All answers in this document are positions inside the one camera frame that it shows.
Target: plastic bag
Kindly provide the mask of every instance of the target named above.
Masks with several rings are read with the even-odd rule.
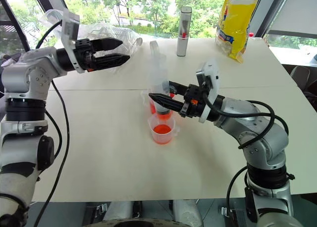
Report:
[[[46,27],[50,28],[52,25],[57,23],[63,18],[63,11],[60,10],[48,10],[45,12],[45,15],[40,19],[42,24],[44,24]],[[54,35],[60,39],[61,35],[61,27],[58,26],[56,29],[54,29]],[[115,27],[107,23],[96,23],[92,25],[79,25],[78,30],[78,39],[90,39],[90,40],[96,40],[96,39],[102,39],[112,37],[119,39],[123,42],[122,45],[115,48],[111,51],[98,51],[96,52],[96,56],[104,56],[107,54],[112,53],[120,53],[124,55],[133,56],[133,54],[137,51],[138,47],[142,45],[142,38],[140,35],[133,30],[129,28],[121,28],[121,27]],[[109,68],[106,69],[107,71],[116,72],[117,68]]]
[[[258,0],[225,0],[219,17],[216,43],[231,58],[243,62],[249,24]]]

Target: plastic cup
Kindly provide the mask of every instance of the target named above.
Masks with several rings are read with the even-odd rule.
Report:
[[[174,117],[161,120],[157,114],[153,114],[148,119],[148,124],[151,129],[152,137],[158,144],[167,144],[179,132],[179,127],[176,126]]]

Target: plastic measuring cup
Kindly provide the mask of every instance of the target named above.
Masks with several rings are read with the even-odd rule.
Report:
[[[174,117],[162,120],[155,113],[148,118],[148,124],[151,129],[152,137],[158,144],[167,144],[179,132],[179,127],[176,126]]]

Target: floor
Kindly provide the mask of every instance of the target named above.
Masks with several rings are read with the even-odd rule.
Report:
[[[317,205],[302,199],[300,195],[292,196],[295,218],[304,227],[317,226]],[[233,198],[232,206],[237,210],[239,227],[255,227],[245,215],[244,198]],[[39,227],[81,227],[90,219],[89,211],[100,203],[49,203],[42,216]],[[32,227],[43,202],[34,203],[29,210],[29,219],[26,227]],[[231,223],[220,213],[225,206],[225,199],[200,199],[197,203],[200,214],[206,227],[230,227]],[[172,220],[168,201],[143,201],[143,217]]]

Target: yellow package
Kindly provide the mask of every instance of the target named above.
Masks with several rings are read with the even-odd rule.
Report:
[[[258,0],[225,0],[219,17],[216,43],[231,58],[243,62],[249,24]]]

